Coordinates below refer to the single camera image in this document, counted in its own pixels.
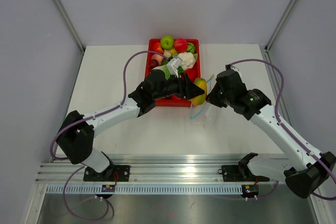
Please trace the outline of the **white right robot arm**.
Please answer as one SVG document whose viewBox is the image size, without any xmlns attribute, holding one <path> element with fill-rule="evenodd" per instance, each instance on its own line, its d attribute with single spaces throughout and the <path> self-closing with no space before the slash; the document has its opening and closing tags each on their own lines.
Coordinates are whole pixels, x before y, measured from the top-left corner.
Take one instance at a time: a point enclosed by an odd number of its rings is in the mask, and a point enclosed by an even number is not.
<svg viewBox="0 0 336 224">
<path fill-rule="evenodd" d="M 231 107 L 260 128 L 289 160 L 289 167 L 279 173 L 263 168 L 261 163 L 245 162 L 238 167 L 242 179 L 250 180 L 257 175 L 282 180 L 295 195 L 308 198 L 331 177 L 335 155 L 322 153 L 305 141 L 278 115 L 271 100 L 262 91 L 246 88 L 237 71 L 229 69 L 217 75 L 207 102 L 219 108 Z"/>
</svg>

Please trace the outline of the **clear zip top bag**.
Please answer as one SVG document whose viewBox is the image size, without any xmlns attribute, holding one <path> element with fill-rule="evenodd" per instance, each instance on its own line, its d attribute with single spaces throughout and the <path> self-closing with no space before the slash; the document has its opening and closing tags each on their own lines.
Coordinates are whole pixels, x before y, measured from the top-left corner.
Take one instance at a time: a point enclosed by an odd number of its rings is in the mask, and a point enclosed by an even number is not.
<svg viewBox="0 0 336 224">
<path fill-rule="evenodd" d="M 207 94 L 209 91 L 211 91 L 212 88 L 212 80 L 214 79 L 214 75 L 212 74 L 208 79 L 206 79 L 207 82 Z M 194 106 L 190 105 L 190 120 L 195 120 L 196 118 L 200 117 L 207 108 L 207 102 L 205 101 L 202 105 Z"/>
</svg>

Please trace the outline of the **red tomato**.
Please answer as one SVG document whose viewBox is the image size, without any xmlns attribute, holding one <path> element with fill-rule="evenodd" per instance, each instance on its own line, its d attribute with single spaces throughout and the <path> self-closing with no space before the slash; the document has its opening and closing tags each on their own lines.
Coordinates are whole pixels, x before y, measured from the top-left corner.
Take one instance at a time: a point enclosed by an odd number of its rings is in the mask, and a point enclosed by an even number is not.
<svg viewBox="0 0 336 224">
<path fill-rule="evenodd" d="M 172 96 L 170 96 L 170 99 L 171 99 L 171 100 L 174 100 L 174 101 L 182 101 L 182 100 L 183 100 L 183 99 L 177 97 L 176 95 L 172 95 Z"/>
</svg>

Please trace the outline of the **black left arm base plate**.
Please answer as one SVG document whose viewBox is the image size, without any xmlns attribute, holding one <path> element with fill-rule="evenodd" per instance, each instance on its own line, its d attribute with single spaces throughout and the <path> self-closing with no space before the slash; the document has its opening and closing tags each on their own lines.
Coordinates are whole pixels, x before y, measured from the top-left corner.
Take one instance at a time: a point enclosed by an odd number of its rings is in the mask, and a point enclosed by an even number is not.
<svg viewBox="0 0 336 224">
<path fill-rule="evenodd" d="M 128 182 L 130 177 L 129 165 L 109 165 L 101 173 L 87 167 L 84 172 L 85 182 Z"/>
</svg>

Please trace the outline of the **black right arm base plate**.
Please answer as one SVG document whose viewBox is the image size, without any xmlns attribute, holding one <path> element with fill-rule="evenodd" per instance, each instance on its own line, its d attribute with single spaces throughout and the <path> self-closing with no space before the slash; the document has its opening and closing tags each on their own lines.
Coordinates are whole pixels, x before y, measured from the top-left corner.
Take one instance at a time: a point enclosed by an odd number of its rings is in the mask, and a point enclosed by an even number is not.
<svg viewBox="0 0 336 224">
<path fill-rule="evenodd" d="M 269 182 L 270 179 L 264 176 L 256 176 L 248 169 L 248 167 L 240 167 L 239 165 L 222 165 L 217 170 L 222 175 L 224 182 Z"/>
</svg>

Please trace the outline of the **yellow orange mango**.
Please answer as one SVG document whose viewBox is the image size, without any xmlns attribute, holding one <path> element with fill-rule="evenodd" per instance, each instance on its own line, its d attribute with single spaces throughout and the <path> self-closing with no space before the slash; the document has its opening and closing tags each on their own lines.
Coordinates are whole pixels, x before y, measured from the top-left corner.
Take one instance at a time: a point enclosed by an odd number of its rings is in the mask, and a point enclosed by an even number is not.
<svg viewBox="0 0 336 224">
<path fill-rule="evenodd" d="M 196 78 L 195 81 L 194 81 L 194 84 L 197 85 L 202 90 L 204 90 L 204 94 L 199 95 L 195 98 L 192 98 L 190 101 L 191 101 L 192 105 L 194 105 L 194 106 L 202 105 L 206 101 L 207 82 L 203 78 Z"/>
</svg>

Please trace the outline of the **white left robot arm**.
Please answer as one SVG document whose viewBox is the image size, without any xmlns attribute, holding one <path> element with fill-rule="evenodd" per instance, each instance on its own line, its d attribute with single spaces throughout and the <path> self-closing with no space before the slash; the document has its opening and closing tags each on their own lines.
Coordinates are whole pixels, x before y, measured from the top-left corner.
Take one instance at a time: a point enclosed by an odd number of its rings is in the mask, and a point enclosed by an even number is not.
<svg viewBox="0 0 336 224">
<path fill-rule="evenodd" d="M 167 79 L 162 70 L 153 70 L 120 103 L 87 115 L 77 110 L 70 112 L 55 142 L 72 164 L 92 168 L 100 180 L 107 181 L 113 176 L 112 161 L 93 147 L 95 137 L 123 121 L 143 116 L 155 107 L 159 99 L 175 95 L 190 100 L 203 94 L 205 91 L 186 74 Z"/>
</svg>

